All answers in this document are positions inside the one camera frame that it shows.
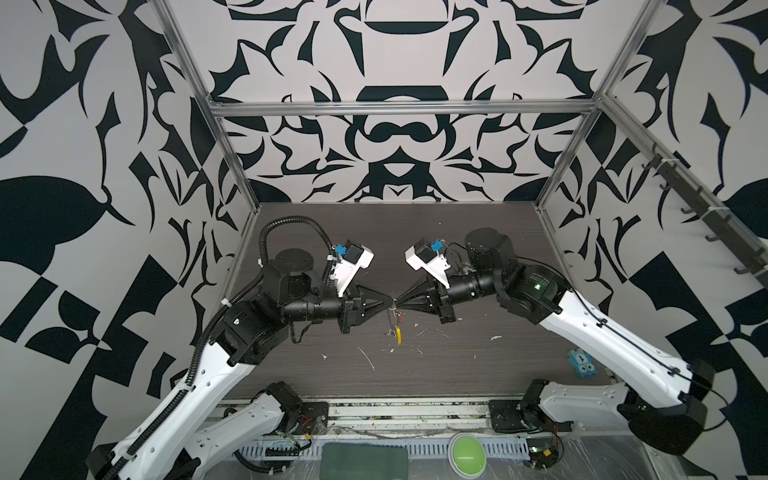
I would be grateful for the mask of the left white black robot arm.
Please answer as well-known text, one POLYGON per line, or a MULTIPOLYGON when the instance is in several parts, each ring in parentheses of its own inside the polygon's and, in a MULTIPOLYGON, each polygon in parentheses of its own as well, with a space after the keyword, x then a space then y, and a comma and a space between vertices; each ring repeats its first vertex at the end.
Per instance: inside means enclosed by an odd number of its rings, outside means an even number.
POLYGON ((293 215, 267 223, 258 237, 261 269, 233 298, 225 299, 198 338, 186 375, 152 414, 124 440, 97 446, 86 460, 96 479, 202 479, 247 441, 289 433, 303 408, 284 382, 259 392, 251 406, 213 425, 205 421, 241 380, 282 342, 299 343, 295 325, 338 323, 342 333, 388 309, 393 300, 355 283, 374 254, 357 242, 334 244, 317 221, 293 215), (305 224, 325 247, 322 272, 301 249, 268 253, 269 234, 305 224))

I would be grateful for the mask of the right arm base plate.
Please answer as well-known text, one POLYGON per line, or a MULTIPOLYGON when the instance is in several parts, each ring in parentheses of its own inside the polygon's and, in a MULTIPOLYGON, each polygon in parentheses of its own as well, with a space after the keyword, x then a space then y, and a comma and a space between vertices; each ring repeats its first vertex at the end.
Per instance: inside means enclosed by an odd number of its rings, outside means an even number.
POLYGON ((488 402, 491 428, 496 433, 536 433, 572 431, 572 422, 556 422, 538 405, 523 400, 494 399, 488 402))

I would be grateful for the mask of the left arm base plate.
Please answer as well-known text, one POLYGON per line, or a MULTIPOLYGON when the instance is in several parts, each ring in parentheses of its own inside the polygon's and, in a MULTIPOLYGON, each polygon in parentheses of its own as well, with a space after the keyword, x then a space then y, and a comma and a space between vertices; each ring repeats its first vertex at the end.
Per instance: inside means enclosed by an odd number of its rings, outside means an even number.
POLYGON ((327 427, 328 417, 328 402, 303 402, 298 409, 289 412, 283 430, 293 435, 312 435, 327 427))

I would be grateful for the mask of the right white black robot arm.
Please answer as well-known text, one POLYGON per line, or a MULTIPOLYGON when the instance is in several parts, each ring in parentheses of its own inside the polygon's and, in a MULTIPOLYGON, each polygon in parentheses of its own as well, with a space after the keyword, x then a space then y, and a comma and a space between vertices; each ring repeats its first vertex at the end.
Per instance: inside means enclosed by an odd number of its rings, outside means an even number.
POLYGON ((456 321, 458 304, 492 296, 515 317, 557 334, 616 374, 605 386, 579 387, 537 379, 518 405, 525 424, 554 427, 584 422, 627 428, 647 445, 671 455, 686 453, 709 431, 704 403, 715 371, 651 345, 589 303, 554 268, 516 254, 511 239, 489 227, 465 237, 467 264, 450 273, 448 247, 417 241, 407 264, 425 277, 395 301, 402 310, 456 321))

